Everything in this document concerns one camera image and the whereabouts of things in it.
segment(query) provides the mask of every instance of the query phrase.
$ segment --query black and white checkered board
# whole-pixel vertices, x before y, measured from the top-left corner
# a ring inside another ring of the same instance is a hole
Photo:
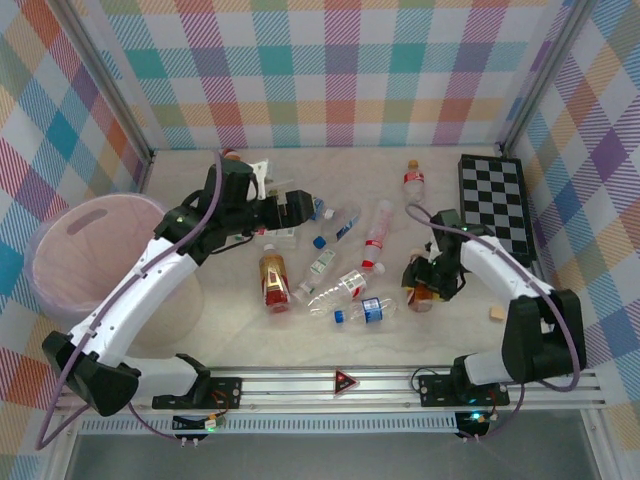
[[[520,160],[463,155],[458,169],[462,219],[489,227],[529,267],[536,254]]]

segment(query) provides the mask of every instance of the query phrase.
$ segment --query triangle warning label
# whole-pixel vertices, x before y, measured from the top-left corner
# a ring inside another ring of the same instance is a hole
[[[335,395],[340,395],[341,393],[346,392],[350,388],[355,387],[357,384],[358,384],[358,381],[355,378],[336,369],[336,381],[335,381],[335,388],[334,388]]]

